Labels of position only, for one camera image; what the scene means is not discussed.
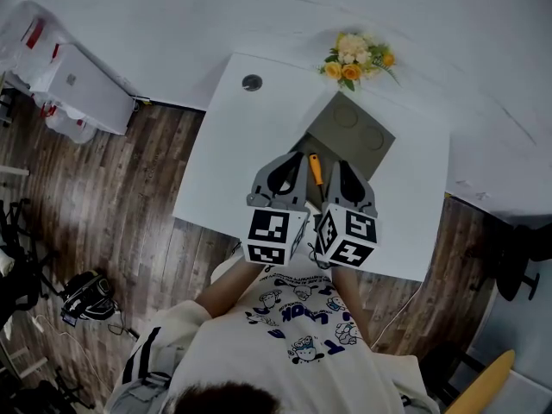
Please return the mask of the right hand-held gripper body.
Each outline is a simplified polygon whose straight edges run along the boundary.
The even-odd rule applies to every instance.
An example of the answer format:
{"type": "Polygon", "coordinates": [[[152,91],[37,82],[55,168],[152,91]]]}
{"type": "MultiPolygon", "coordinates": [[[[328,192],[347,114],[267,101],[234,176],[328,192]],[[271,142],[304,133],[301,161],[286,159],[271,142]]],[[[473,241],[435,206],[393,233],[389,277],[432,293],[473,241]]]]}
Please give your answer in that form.
{"type": "Polygon", "coordinates": [[[338,204],[327,204],[316,226],[317,262],[330,266],[362,268],[378,248],[377,218],[338,204]]]}

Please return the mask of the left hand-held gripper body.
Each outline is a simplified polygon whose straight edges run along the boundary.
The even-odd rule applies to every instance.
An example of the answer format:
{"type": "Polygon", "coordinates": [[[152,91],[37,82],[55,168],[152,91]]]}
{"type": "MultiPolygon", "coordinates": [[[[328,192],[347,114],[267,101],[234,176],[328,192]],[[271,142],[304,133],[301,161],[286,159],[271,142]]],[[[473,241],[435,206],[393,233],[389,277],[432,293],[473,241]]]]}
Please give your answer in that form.
{"type": "Polygon", "coordinates": [[[310,210],[306,193],[270,198],[266,193],[247,195],[249,225],[241,238],[247,261],[288,266],[304,237],[310,210]]]}

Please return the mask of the orange handled screwdriver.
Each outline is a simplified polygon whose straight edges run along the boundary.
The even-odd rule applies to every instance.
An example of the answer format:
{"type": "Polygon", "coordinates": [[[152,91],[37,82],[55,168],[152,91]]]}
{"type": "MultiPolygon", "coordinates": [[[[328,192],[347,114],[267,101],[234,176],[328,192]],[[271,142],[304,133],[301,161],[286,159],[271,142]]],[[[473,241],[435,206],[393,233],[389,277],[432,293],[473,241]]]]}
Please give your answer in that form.
{"type": "Polygon", "coordinates": [[[320,210],[325,200],[323,190],[323,170],[320,159],[316,153],[310,153],[308,156],[310,172],[312,175],[313,186],[311,188],[311,202],[320,210]]]}

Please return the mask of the grey box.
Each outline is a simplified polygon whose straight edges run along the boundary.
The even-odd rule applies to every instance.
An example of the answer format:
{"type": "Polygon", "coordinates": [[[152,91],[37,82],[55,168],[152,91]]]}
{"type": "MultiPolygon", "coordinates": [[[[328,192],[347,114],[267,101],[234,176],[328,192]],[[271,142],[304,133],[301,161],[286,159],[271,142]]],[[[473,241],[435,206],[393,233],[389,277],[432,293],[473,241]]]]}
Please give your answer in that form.
{"type": "Polygon", "coordinates": [[[333,165],[345,160],[370,179],[395,141],[395,136],[370,114],[337,92],[292,147],[317,154],[327,188],[333,165]]]}

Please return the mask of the person's right forearm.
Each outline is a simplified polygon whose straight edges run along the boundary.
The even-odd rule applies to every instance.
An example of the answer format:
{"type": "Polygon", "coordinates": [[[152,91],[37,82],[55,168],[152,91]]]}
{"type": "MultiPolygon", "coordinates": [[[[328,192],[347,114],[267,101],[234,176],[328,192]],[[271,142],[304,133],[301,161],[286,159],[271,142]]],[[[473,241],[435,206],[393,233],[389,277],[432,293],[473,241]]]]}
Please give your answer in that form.
{"type": "Polygon", "coordinates": [[[370,335],[368,331],[369,318],[362,306],[362,299],[359,288],[357,273],[349,267],[333,267],[332,281],[343,303],[348,308],[362,339],[370,346],[370,335]]]}

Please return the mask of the person's left forearm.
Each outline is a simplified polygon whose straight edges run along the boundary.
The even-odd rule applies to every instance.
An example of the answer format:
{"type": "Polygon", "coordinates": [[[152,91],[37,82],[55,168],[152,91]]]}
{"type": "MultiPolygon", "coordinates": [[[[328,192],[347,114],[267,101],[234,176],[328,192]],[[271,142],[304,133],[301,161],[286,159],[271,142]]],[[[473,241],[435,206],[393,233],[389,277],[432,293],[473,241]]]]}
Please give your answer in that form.
{"type": "Polygon", "coordinates": [[[212,318],[223,316],[235,306],[263,269],[261,264],[250,263],[240,258],[213,284],[200,292],[194,301],[212,318]]]}

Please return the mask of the yellow and white flower bouquet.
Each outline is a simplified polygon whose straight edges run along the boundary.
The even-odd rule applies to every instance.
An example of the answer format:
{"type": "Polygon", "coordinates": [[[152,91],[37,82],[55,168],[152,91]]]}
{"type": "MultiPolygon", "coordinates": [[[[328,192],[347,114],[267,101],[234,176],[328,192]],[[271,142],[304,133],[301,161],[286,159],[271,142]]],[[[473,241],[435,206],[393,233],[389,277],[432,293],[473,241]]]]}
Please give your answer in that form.
{"type": "Polygon", "coordinates": [[[340,88],[355,91],[362,80],[382,72],[399,84],[393,71],[395,65],[395,54],[387,43],[368,33],[340,32],[317,73],[334,80],[340,88]]]}

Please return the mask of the white printed t-shirt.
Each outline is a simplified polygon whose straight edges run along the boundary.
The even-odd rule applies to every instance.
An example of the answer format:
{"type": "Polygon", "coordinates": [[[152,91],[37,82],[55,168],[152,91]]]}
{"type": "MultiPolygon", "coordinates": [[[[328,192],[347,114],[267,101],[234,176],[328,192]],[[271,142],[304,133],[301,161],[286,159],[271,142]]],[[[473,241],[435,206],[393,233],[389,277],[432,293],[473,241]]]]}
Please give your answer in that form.
{"type": "Polygon", "coordinates": [[[104,414],[439,414],[417,361],[374,353],[303,255],[260,273],[225,315],[158,312],[104,414]]]}

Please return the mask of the black office chair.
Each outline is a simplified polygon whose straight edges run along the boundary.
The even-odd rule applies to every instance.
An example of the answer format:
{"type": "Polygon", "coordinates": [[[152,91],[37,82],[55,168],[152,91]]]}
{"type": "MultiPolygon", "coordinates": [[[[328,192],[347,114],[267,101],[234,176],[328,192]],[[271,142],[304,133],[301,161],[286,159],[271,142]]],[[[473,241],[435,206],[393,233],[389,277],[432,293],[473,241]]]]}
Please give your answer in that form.
{"type": "Polygon", "coordinates": [[[30,205],[28,198],[10,203],[5,212],[0,200],[0,254],[14,261],[7,273],[0,271],[0,329],[14,312],[29,311],[39,298],[59,296],[43,272],[59,253],[48,251],[41,260],[38,258],[35,237],[20,225],[25,205],[30,205]]]}
{"type": "Polygon", "coordinates": [[[24,401],[30,403],[29,414],[78,414],[74,405],[94,411],[95,405],[80,397],[84,390],[82,385],[70,387],[59,373],[54,381],[53,385],[47,380],[42,380],[24,397],[24,401]]]}
{"type": "Polygon", "coordinates": [[[496,285],[500,295],[512,301],[522,284],[530,288],[529,300],[536,294],[540,274],[534,278],[526,274],[529,261],[540,262],[552,259],[552,223],[530,229],[518,225],[506,240],[502,258],[496,275],[496,285]]]}

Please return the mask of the black backpack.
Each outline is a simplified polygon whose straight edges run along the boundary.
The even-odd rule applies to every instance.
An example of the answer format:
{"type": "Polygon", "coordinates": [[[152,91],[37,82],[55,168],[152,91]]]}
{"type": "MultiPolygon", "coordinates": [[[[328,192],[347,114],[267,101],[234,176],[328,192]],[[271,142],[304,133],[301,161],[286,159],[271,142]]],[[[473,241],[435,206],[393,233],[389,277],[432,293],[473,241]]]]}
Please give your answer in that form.
{"type": "Polygon", "coordinates": [[[110,282],[96,270],[71,278],[60,296],[63,300],[61,318],[73,327],[78,320],[105,321],[117,310],[110,282]]]}

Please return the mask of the yellow wooden chair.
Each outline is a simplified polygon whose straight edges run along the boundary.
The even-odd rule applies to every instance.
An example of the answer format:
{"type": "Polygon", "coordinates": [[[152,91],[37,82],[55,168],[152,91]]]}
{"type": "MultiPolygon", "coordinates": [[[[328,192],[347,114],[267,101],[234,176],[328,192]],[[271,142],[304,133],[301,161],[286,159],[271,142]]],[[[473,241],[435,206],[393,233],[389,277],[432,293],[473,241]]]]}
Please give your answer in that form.
{"type": "Polygon", "coordinates": [[[481,414],[505,385],[514,360],[515,352],[505,351],[478,375],[444,414],[481,414]]]}

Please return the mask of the white cabinet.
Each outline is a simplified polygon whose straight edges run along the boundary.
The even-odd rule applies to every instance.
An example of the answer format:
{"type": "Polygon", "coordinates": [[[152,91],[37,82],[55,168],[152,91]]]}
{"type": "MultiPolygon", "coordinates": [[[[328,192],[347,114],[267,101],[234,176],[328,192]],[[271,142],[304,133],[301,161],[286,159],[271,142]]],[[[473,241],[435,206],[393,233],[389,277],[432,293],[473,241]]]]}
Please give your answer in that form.
{"type": "Polygon", "coordinates": [[[72,119],[115,135],[126,134],[135,106],[123,88],[72,44],[58,47],[31,91],[55,102],[72,119]]]}

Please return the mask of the clear plastic bags red print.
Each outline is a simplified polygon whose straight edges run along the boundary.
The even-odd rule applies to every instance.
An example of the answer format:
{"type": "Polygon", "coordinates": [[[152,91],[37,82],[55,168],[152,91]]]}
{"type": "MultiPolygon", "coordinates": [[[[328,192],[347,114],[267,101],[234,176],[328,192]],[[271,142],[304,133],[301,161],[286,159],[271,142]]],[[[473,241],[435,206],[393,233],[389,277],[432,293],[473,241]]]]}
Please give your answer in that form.
{"type": "Polygon", "coordinates": [[[0,85],[6,83],[30,96],[50,129],[85,144],[97,128],[86,116],[69,116],[69,107],[40,87],[61,45],[70,41],[71,36],[47,10],[33,2],[17,4],[0,25],[0,85]]]}

